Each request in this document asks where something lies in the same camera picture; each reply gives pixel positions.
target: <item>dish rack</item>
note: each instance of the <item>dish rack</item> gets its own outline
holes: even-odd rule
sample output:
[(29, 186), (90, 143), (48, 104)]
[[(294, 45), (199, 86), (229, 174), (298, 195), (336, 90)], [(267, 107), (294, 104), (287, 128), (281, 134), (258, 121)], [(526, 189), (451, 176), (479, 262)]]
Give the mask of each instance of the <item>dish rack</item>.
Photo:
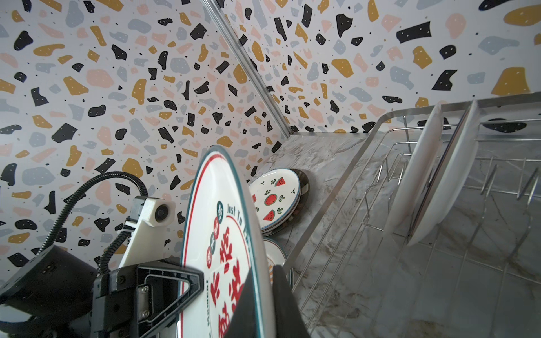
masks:
[[(286, 262), (294, 262), (293, 293), (311, 337), (541, 336), (540, 99), (534, 93), (479, 101), (485, 111), (469, 177), (442, 223), (411, 247), (420, 201), (391, 237), (382, 228), (419, 121), (432, 107), (380, 118), (350, 165), (357, 178), (338, 212), (318, 224), (324, 230), (311, 245), (301, 239)], [(468, 105), (442, 106), (449, 123), (439, 157)], [(502, 117), (506, 124), (488, 121)], [(404, 127), (378, 130), (391, 118)], [(493, 130), (524, 123), (509, 134)]]

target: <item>white plate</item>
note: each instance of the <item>white plate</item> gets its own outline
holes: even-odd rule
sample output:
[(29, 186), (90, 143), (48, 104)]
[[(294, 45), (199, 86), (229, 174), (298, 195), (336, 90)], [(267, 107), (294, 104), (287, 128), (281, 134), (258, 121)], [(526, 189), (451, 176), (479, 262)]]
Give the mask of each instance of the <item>white plate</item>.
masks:
[(403, 179), (398, 186), (397, 194), (385, 224), (384, 236), (392, 234), (404, 218), (413, 213), (415, 203), (423, 191), (438, 149), (441, 146), (442, 130), (443, 116), (441, 107), (436, 104), (428, 117)]
[[(286, 262), (287, 254), (278, 243), (271, 240), (270, 238), (264, 238), (263, 242), (265, 243), (265, 252), (267, 253), (267, 262), (269, 265), (270, 282), (272, 283), (273, 266), (283, 266), (283, 264)], [(290, 269), (289, 273), (286, 275), (286, 278), (291, 285), (293, 283), (293, 269)]]
[(209, 149), (197, 170), (181, 262), (203, 271), (206, 287), (180, 315), (179, 337), (223, 336), (250, 268), (257, 335), (275, 335), (267, 256), (254, 204), (246, 181), (218, 145)]
[(267, 233), (270, 233), (272, 230), (276, 229), (277, 227), (281, 226), (285, 221), (287, 221), (287, 219), (291, 216), (291, 214), (295, 211), (295, 209), (297, 208), (297, 204), (299, 204), (299, 201), (300, 201), (300, 194), (299, 196), (297, 197), (297, 200), (293, 203), (293, 207), (290, 208), (289, 212), (287, 213), (287, 215), (285, 215), (284, 217), (282, 217), (282, 219), (277, 222), (275, 225), (271, 226), (271, 227), (267, 227), (265, 228), (264, 230), (262, 229), (261, 232), (263, 233), (263, 236), (265, 236), (265, 234)]
[(447, 150), (441, 158), (434, 179), (416, 217), (413, 234), (408, 242), (412, 246), (443, 221), (466, 182), (479, 148), (479, 106), (473, 101), (455, 130)]
[(300, 181), (289, 169), (275, 169), (250, 183), (250, 192), (261, 230), (277, 226), (299, 202)]

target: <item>terrazzo wallpaper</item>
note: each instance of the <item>terrazzo wallpaper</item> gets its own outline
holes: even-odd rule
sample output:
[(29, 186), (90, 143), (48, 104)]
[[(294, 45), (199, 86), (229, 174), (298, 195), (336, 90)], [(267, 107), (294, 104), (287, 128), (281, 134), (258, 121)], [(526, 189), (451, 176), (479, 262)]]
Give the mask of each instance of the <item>terrazzo wallpaper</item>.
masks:
[[(250, 178), (283, 142), (197, 0), (9, 0), (0, 18), (0, 284), (90, 177), (127, 171), (176, 201), (164, 245), (178, 255), (207, 149), (227, 147)], [(56, 244), (96, 266), (137, 195), (93, 187)]]
[(218, 3), (293, 131), (368, 132), (391, 110), (541, 90), (537, 0)]

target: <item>watermelon pattern plate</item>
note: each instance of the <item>watermelon pattern plate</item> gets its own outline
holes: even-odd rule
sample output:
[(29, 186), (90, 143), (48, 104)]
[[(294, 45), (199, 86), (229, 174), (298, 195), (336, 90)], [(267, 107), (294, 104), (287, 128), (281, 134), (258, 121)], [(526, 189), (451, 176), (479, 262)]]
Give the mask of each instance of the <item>watermelon pattern plate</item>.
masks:
[(205, 290), (181, 313), (180, 338), (223, 337), (248, 273), (254, 280), (256, 337), (275, 336), (265, 245), (251, 194), (238, 172), (219, 145), (209, 149), (197, 170), (181, 261), (203, 271)]
[(299, 203), (299, 177), (290, 169), (269, 171), (251, 182), (249, 188), (263, 231), (285, 221)]

